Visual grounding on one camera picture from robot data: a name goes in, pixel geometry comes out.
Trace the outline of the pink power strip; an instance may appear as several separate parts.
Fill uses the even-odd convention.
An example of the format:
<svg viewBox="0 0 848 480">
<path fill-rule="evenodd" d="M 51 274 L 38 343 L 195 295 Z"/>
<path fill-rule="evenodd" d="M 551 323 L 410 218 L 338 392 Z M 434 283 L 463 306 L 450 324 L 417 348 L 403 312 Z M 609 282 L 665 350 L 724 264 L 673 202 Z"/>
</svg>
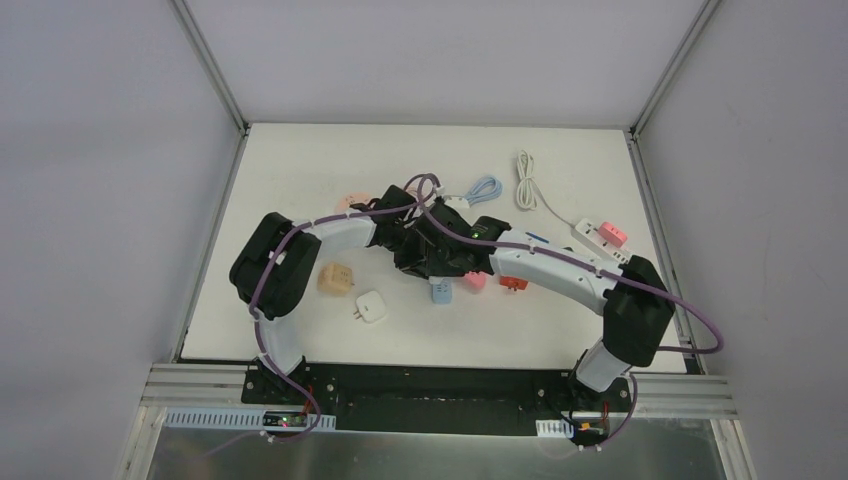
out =
<svg viewBox="0 0 848 480">
<path fill-rule="evenodd" d="M 481 291 L 487 281 L 487 275 L 483 272 L 469 272 L 463 276 L 464 283 L 472 291 Z"/>
</svg>

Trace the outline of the round pink socket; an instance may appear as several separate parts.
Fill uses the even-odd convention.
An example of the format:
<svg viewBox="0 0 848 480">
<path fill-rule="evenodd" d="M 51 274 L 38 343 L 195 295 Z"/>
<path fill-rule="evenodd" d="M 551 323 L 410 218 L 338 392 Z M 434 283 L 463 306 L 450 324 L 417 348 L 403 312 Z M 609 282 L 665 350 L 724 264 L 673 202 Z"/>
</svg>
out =
<svg viewBox="0 0 848 480">
<path fill-rule="evenodd" d="M 336 204 L 334 208 L 335 214 L 344 213 L 355 204 L 367 205 L 372 199 L 372 196 L 364 192 L 355 192 L 346 194 Z"/>
</svg>

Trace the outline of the red cube socket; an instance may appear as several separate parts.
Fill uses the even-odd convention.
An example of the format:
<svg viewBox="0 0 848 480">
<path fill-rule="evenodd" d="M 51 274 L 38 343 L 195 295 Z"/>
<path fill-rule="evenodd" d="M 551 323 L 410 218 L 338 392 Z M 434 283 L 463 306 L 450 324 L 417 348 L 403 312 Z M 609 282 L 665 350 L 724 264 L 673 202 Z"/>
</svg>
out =
<svg viewBox="0 0 848 480">
<path fill-rule="evenodd" d="M 523 291 L 528 287 L 529 282 L 518 277 L 501 275 L 499 284 L 512 291 Z"/>
</svg>

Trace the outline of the white charger plug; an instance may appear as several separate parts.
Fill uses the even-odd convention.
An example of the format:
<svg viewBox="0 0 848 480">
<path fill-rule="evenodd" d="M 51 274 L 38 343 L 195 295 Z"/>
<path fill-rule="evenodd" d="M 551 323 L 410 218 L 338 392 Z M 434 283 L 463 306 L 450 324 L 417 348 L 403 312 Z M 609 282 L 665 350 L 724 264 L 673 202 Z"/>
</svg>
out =
<svg viewBox="0 0 848 480">
<path fill-rule="evenodd" d="M 387 316 L 388 309 L 379 292 L 372 290 L 355 299 L 354 317 L 366 324 L 373 324 Z"/>
</svg>

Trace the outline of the beige cube plug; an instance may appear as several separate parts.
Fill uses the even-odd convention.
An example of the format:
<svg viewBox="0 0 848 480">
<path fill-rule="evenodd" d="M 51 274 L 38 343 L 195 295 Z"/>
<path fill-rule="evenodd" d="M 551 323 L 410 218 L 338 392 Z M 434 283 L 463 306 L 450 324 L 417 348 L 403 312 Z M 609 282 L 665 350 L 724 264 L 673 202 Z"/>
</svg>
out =
<svg viewBox="0 0 848 480">
<path fill-rule="evenodd" d="M 328 295 L 347 295 L 353 286 L 353 270 L 336 262 L 330 262 L 324 265 L 317 277 L 318 291 Z"/>
</svg>

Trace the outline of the light blue power strip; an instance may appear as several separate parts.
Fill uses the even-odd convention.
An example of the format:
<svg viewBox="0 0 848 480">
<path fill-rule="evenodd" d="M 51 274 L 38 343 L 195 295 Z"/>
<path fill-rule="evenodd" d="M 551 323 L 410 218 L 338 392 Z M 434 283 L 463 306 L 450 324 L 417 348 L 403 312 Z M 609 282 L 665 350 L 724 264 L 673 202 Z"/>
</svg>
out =
<svg viewBox="0 0 848 480">
<path fill-rule="evenodd" d="M 431 278 L 431 300 L 436 305 L 447 305 L 453 299 L 453 285 L 450 278 Z"/>
</svg>

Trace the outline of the blue cube socket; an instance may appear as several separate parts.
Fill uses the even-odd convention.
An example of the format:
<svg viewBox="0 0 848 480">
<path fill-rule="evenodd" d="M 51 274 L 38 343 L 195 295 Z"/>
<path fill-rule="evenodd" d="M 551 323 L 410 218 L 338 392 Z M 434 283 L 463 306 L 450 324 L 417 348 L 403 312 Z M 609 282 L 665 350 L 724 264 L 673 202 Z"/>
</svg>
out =
<svg viewBox="0 0 848 480">
<path fill-rule="evenodd" d="M 539 235 L 537 235 L 537 234 L 535 234 L 535 233 L 532 233 L 532 232 L 525 232 L 525 233 L 526 233 L 526 235 L 527 235 L 527 236 L 529 236 L 529 237 L 531 237 L 531 238 L 535 239 L 536 241 L 544 242 L 544 243 L 549 243 L 549 240 L 548 240 L 548 239 L 546 239 L 546 238 L 544 238 L 544 237 L 541 237 L 541 236 L 539 236 Z"/>
</svg>

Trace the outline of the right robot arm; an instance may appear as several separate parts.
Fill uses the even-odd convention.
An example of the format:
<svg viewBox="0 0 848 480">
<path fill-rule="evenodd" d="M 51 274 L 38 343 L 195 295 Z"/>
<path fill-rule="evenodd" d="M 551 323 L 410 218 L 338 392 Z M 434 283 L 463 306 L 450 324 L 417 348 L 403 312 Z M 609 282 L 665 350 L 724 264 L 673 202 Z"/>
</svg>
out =
<svg viewBox="0 0 848 480">
<path fill-rule="evenodd" d="M 506 275 L 563 295 L 600 316 L 602 331 L 584 353 L 567 386 L 583 410 L 607 397 L 613 381 L 633 367 L 652 364 L 674 314 L 654 265 L 636 256 L 602 261 L 537 243 L 509 223 L 481 216 L 470 224 L 437 201 L 406 226 L 429 275 L 468 272 Z"/>
</svg>

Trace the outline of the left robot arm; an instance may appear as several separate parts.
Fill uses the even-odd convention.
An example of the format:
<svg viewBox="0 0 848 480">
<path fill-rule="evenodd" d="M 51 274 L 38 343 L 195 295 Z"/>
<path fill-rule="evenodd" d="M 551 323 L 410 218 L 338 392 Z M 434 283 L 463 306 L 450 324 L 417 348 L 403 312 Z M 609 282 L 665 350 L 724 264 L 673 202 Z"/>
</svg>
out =
<svg viewBox="0 0 848 480">
<path fill-rule="evenodd" d="M 297 223 L 277 212 L 262 218 L 232 265 L 229 281 L 253 318 L 257 362 L 267 371 L 267 391 L 279 403 L 293 404 L 309 395 L 305 378 L 295 371 L 303 355 L 279 362 L 269 352 L 261 322 L 273 322 L 296 309 L 321 253 L 381 247 L 393 254 L 395 268 L 402 273 L 431 279 L 424 241 L 412 229 L 416 212 L 428 199 L 392 185 L 380 198 L 314 221 Z"/>
</svg>

